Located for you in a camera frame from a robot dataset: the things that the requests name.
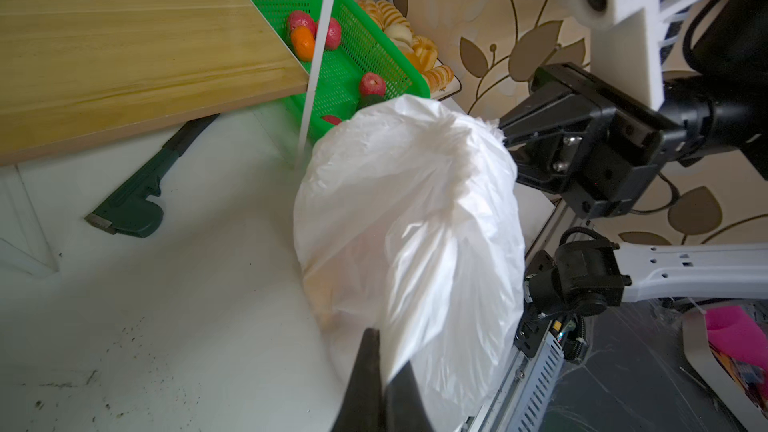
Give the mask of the white plastic grocery bag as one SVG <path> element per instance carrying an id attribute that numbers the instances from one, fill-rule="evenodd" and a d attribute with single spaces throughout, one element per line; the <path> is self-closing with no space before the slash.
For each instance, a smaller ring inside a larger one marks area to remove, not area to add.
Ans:
<path id="1" fill-rule="evenodd" d="M 524 310 L 517 168 L 494 123 L 404 95 L 322 137 L 296 196 L 303 289 L 342 380 L 368 328 L 411 365 L 432 426 L 497 388 Z"/>

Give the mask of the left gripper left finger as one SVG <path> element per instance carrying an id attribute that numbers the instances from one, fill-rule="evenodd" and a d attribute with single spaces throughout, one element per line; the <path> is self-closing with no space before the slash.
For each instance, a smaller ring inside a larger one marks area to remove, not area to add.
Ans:
<path id="1" fill-rule="evenodd" d="M 380 333 L 367 328 L 360 342 L 346 392 L 332 432 L 383 430 Z"/>

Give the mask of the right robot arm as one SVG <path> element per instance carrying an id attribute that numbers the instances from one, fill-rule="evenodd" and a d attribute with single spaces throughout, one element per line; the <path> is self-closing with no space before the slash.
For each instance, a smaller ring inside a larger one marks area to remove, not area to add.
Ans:
<path id="1" fill-rule="evenodd" d="M 692 73 L 666 80 L 651 110 L 571 64 L 540 67 L 530 96 L 501 122 L 519 181 L 560 196 L 582 220 L 614 219 L 607 235 L 572 227 L 536 256 L 525 317 L 597 315 L 652 299 L 767 296 L 767 217 L 726 217 L 707 186 L 671 186 L 637 202 L 663 169 L 739 152 L 767 171 L 767 0 L 715 0 L 723 10 L 683 40 Z"/>

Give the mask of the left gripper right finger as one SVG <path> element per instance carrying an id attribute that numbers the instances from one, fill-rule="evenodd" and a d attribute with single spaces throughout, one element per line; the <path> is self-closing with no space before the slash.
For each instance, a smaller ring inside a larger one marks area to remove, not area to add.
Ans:
<path id="1" fill-rule="evenodd" d="M 401 368 L 385 389 L 385 430 L 433 431 L 410 362 Z"/>

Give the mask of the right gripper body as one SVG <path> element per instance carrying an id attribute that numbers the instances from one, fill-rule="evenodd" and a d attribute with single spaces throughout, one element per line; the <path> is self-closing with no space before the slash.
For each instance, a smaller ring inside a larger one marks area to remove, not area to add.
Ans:
<path id="1" fill-rule="evenodd" d="M 628 214 L 687 142 L 683 126 L 573 64 L 538 68 L 499 128 L 518 182 L 585 219 Z"/>

